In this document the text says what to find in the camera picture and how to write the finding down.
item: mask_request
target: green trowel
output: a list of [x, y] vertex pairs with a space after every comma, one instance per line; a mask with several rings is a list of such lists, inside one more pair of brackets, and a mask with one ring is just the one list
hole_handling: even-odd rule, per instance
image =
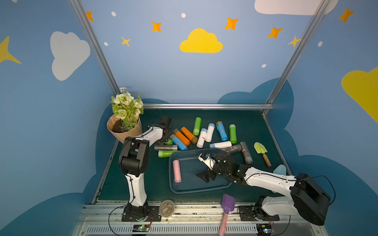
[[265, 154], [265, 153], [267, 153], [268, 151], [266, 150], [266, 148], [264, 147], [264, 145], [262, 145], [261, 143], [256, 142], [255, 145], [253, 145], [253, 146], [255, 147], [257, 153], [262, 153], [262, 156], [264, 157], [264, 160], [265, 160], [265, 162], [266, 162], [266, 165], [267, 165], [268, 167], [271, 167], [272, 164], [270, 163], [270, 161], [269, 161], [267, 155]]

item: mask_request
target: potted plant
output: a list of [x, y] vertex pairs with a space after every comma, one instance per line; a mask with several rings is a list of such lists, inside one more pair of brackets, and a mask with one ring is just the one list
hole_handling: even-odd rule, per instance
[[120, 88], [121, 94], [112, 97], [113, 113], [107, 123], [108, 130], [122, 143], [127, 137], [136, 137], [142, 134], [142, 123], [139, 115], [143, 114], [143, 102], [138, 94], [134, 99], [125, 87]]

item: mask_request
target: blue tray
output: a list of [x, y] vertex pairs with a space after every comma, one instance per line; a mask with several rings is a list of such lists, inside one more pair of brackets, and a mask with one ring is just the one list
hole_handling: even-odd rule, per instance
[[[215, 180], [210, 180], [206, 183], [196, 174], [206, 171], [207, 166], [198, 160], [198, 156], [206, 149], [181, 151], [173, 153], [169, 157], [169, 186], [172, 192], [177, 194], [196, 193], [209, 190], [216, 190], [230, 187], [232, 182], [229, 182], [221, 176], [216, 176]], [[221, 152], [218, 148], [208, 148], [212, 153], [217, 154]], [[180, 161], [181, 182], [176, 183], [173, 173], [173, 161]]]

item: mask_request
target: purple spatula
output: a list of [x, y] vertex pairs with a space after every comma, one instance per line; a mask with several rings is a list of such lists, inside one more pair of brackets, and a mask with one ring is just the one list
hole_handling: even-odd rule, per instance
[[220, 230], [218, 233], [219, 236], [224, 236], [225, 234], [228, 213], [235, 209], [235, 201], [236, 200], [234, 197], [231, 197], [227, 194], [223, 194], [222, 207], [225, 210], [225, 215], [223, 216], [222, 225], [220, 226]]

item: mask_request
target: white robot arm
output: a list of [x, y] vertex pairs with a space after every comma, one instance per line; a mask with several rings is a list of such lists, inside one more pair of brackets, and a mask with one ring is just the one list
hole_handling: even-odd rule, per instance
[[122, 221], [144, 221], [148, 214], [147, 194], [144, 190], [144, 172], [148, 165], [149, 147], [168, 139], [171, 119], [161, 118], [138, 137], [127, 137], [119, 156], [119, 166], [129, 183], [130, 200], [124, 209]]
[[284, 195], [261, 196], [253, 207], [256, 218], [277, 214], [300, 215], [310, 223], [324, 225], [330, 196], [308, 175], [300, 173], [298, 176], [286, 176], [261, 171], [249, 165], [238, 165], [225, 151], [218, 154], [204, 151], [198, 159], [208, 166], [206, 172], [197, 174], [206, 182], [221, 175], [237, 184], [262, 187]]

